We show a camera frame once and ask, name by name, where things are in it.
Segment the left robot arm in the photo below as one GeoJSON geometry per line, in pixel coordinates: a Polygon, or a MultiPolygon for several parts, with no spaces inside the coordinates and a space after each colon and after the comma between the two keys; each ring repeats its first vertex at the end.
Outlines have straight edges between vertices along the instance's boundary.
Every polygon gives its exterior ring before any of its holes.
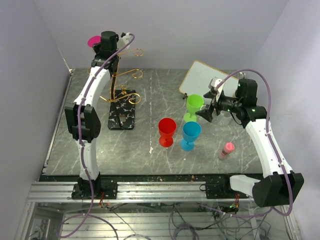
{"type": "Polygon", "coordinates": [[[97,164],[97,138],[101,132],[101,121],[96,107],[102,90],[117,69],[119,35],[103,31],[89,39],[95,57],[91,62],[88,79],[78,97],[64,106],[68,132],[75,140],[80,157],[80,174],[71,197],[96,199],[102,193],[101,174],[97,164]]]}

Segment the red plastic wine glass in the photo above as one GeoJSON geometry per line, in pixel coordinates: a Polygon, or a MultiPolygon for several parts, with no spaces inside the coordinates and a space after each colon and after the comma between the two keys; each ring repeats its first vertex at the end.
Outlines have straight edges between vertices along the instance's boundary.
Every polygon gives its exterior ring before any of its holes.
{"type": "Polygon", "coordinates": [[[173,136],[176,132],[177,124],[172,118],[163,118],[158,123],[158,131],[160,134],[159,144],[162,147],[169,148],[174,140],[173,136]]]}

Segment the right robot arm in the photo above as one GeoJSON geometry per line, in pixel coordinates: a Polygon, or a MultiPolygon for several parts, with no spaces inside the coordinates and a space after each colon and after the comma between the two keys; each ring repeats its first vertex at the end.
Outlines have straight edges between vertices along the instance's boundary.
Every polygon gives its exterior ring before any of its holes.
{"type": "Polygon", "coordinates": [[[216,77],[210,81],[210,90],[204,94],[204,98],[211,100],[210,104],[197,111],[196,115],[211,122],[213,114],[219,115],[222,111],[235,114],[254,144],[263,178],[231,175],[229,181],[221,184],[221,194],[231,198],[241,192],[252,197],[259,207],[292,204],[304,184],[304,178],[301,173],[295,173],[284,158],[267,120],[266,108],[257,105],[258,84],[252,79],[240,79],[234,97],[224,94],[223,85],[222,80],[216,77]]]}

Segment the pink plastic wine glass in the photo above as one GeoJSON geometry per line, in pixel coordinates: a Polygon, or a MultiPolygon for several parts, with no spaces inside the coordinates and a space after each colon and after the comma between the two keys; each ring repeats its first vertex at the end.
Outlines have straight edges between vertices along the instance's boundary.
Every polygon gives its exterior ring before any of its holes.
{"type": "Polygon", "coordinates": [[[87,45],[92,48],[94,45],[99,44],[101,42],[101,36],[100,35],[95,35],[92,36],[88,41],[87,45]]]}

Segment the green plastic wine glass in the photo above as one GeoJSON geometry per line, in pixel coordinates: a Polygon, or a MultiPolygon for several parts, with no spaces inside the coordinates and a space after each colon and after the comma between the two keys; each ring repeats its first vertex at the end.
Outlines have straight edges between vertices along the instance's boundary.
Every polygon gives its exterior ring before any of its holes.
{"type": "Polygon", "coordinates": [[[183,120],[187,122],[196,122],[196,112],[201,110],[204,105],[204,99],[198,94],[192,94],[187,97],[186,109],[187,112],[183,116],[183,120]]]}

